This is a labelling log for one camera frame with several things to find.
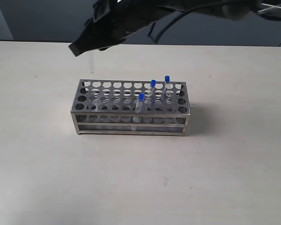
white table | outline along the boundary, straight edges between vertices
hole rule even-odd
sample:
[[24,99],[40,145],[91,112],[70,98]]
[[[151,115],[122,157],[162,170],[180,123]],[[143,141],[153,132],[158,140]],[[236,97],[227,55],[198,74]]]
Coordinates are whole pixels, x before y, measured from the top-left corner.
[[[281,225],[281,48],[0,42],[0,225]],[[77,135],[80,78],[186,81],[190,135]]]

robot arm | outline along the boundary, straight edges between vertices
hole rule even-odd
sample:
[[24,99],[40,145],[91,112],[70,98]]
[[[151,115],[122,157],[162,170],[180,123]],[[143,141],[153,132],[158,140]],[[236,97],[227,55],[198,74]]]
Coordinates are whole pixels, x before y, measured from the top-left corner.
[[[79,38],[69,48],[75,56],[90,50],[105,50],[121,44],[134,32],[175,12],[198,13],[239,20],[250,11],[266,11],[261,0],[98,0],[94,14]],[[281,0],[267,0],[280,6]]]

blue test tube cap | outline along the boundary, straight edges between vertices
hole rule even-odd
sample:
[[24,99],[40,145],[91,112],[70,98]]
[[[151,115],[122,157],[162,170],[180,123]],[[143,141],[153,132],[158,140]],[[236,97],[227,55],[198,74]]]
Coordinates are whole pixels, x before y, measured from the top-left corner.
[[144,100],[144,98],[145,98],[145,95],[143,93],[141,93],[139,95],[139,101],[142,102]]
[[155,85],[156,85],[156,80],[152,80],[152,81],[151,81],[151,88],[154,88]]
[[170,76],[165,76],[164,80],[165,80],[166,83],[169,83],[170,82]]

gray wall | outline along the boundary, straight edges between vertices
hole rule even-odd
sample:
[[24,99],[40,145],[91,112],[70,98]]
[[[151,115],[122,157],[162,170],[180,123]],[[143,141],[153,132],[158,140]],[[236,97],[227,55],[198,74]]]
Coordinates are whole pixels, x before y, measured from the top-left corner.
[[[0,0],[0,8],[15,40],[72,41],[92,15],[94,0]],[[157,31],[175,15],[157,24]],[[151,44],[145,28],[127,44]],[[165,45],[256,45],[277,46],[281,22],[256,15],[234,22],[192,14],[174,25],[161,39]]]

metal test tube rack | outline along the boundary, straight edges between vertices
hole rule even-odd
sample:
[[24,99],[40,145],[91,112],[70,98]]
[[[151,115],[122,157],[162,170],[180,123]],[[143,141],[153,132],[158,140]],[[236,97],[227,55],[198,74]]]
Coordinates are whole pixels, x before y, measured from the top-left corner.
[[[143,103],[136,113],[138,95],[149,86],[145,81],[80,80],[71,108],[76,133],[185,136],[191,116],[186,83],[171,82],[171,97],[165,97],[164,82],[157,82],[152,103]],[[140,123],[133,123],[134,116],[141,117]]]

